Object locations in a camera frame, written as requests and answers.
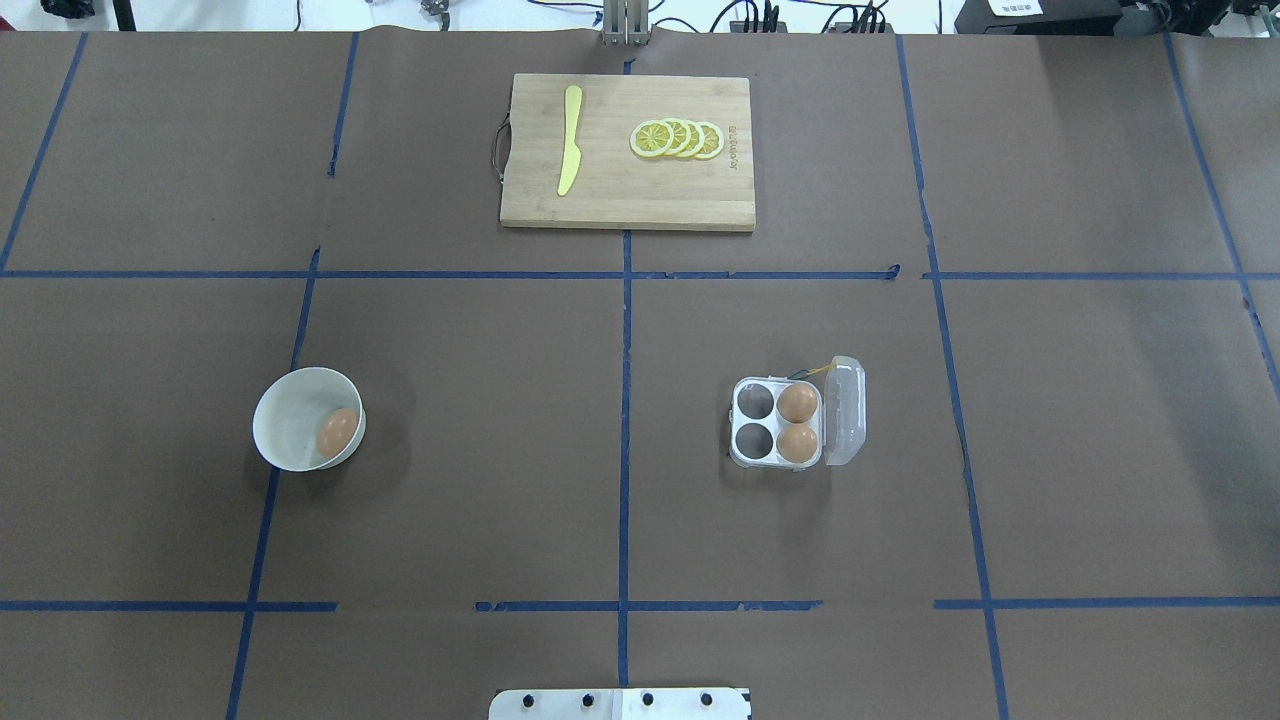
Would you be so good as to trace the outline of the bamboo cutting board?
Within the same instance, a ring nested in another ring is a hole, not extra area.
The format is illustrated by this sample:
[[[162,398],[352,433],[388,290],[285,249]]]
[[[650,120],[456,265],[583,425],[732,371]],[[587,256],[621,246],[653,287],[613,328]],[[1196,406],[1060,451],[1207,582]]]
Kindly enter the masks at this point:
[[[557,195],[563,95],[582,88],[572,190]],[[676,117],[722,128],[710,160],[639,158],[630,135]],[[741,232],[756,228],[751,86],[744,77],[520,73],[509,97],[509,151],[502,170],[506,227]]]

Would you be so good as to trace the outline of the yellow plastic knife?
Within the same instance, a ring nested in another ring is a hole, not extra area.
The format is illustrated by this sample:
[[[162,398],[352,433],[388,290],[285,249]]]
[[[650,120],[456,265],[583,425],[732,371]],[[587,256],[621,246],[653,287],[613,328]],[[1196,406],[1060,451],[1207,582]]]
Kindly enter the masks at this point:
[[[557,183],[557,195],[564,197],[573,187],[582,161],[582,151],[577,145],[579,122],[582,110],[582,88],[570,85],[563,95],[563,147]]]

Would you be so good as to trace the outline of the aluminium frame post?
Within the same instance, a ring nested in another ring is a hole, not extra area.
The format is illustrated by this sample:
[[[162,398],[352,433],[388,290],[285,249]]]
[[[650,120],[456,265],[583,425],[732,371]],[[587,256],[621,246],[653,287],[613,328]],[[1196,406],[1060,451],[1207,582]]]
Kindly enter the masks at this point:
[[[602,42],[605,46],[641,47],[650,42],[650,3],[646,0],[602,1]]]

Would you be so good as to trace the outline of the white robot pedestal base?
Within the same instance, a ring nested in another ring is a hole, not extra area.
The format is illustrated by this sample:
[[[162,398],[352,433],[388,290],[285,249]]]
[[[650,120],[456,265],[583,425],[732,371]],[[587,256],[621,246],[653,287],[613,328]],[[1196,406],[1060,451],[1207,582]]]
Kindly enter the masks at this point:
[[[489,719],[750,719],[750,692],[732,687],[508,689]]]

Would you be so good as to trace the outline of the clear plastic egg box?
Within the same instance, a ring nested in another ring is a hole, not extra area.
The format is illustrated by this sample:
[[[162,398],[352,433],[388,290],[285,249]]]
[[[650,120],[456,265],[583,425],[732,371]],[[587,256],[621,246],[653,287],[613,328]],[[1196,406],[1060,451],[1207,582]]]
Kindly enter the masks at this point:
[[[867,437],[867,372],[855,357],[836,355],[786,377],[746,377],[731,391],[726,454],[741,468],[845,466]]]

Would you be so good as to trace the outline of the brown egg in box near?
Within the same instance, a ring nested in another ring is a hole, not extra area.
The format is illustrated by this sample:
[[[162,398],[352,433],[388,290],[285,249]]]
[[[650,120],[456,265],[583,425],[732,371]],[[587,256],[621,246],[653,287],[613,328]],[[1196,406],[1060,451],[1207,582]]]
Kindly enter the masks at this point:
[[[786,425],[777,439],[778,455],[790,464],[806,465],[819,451],[820,443],[817,432],[803,424]]]

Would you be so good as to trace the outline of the lemon slice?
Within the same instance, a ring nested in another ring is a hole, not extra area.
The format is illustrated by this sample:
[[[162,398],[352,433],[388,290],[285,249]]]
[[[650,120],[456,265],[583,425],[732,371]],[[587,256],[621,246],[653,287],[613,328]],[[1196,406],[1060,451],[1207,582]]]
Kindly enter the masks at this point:
[[[639,158],[664,156],[673,146],[676,133],[666,120],[649,120],[636,126],[628,146]]]
[[[676,158],[695,158],[705,142],[705,132],[700,122],[684,120],[685,136],[678,151],[673,151]]]
[[[692,158],[698,160],[710,160],[718,156],[724,146],[724,133],[716,123],[710,122],[698,122],[698,131],[700,133],[701,142],[698,151]]]
[[[676,117],[667,117],[660,119],[669,128],[671,142],[664,150],[666,156],[678,156],[686,147],[690,140],[690,126],[686,120]]]

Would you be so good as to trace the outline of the brown egg in box far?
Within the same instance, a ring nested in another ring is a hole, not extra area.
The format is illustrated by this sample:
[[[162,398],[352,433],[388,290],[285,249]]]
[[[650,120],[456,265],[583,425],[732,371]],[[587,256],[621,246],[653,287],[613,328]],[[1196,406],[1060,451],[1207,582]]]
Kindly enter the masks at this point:
[[[786,421],[806,424],[817,414],[819,404],[820,396],[812,384],[795,382],[780,392],[776,406]]]

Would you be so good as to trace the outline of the white bowl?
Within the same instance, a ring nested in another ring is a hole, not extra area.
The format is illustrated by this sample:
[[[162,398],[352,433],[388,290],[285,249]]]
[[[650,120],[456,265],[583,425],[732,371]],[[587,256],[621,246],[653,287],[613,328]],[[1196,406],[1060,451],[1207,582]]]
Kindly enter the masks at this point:
[[[334,459],[324,460],[315,450],[321,421],[339,407],[360,413],[357,434]],[[364,400],[343,373],[324,366],[305,366],[271,383],[253,411],[252,434],[260,455],[283,471],[317,471],[334,468],[360,447],[367,429]]]

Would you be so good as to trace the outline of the brown egg from bowl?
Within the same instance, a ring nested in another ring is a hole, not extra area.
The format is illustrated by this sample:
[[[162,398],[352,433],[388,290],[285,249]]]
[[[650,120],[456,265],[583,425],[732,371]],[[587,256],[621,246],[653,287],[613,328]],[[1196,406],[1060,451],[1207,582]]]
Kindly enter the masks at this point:
[[[360,413],[353,407],[338,407],[317,428],[315,450],[330,460],[340,455],[357,434]]]

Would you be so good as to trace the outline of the brown egg in box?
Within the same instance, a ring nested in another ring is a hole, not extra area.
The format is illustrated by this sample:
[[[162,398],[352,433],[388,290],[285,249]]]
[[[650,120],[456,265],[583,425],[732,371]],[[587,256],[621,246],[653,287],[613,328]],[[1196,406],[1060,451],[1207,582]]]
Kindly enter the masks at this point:
[[[776,406],[786,421],[806,424],[817,414],[819,404],[820,396],[812,384],[795,382],[780,392]]]
[[[778,455],[790,464],[806,465],[819,451],[820,443],[817,432],[803,424],[786,425],[777,439]]]

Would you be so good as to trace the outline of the lemon slice front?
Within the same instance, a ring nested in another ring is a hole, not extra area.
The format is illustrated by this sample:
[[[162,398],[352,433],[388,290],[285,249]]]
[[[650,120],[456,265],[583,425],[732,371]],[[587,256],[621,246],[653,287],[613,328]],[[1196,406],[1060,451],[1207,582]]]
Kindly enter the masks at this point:
[[[676,133],[666,120],[649,120],[636,126],[628,146],[639,158],[664,156],[673,146]]]

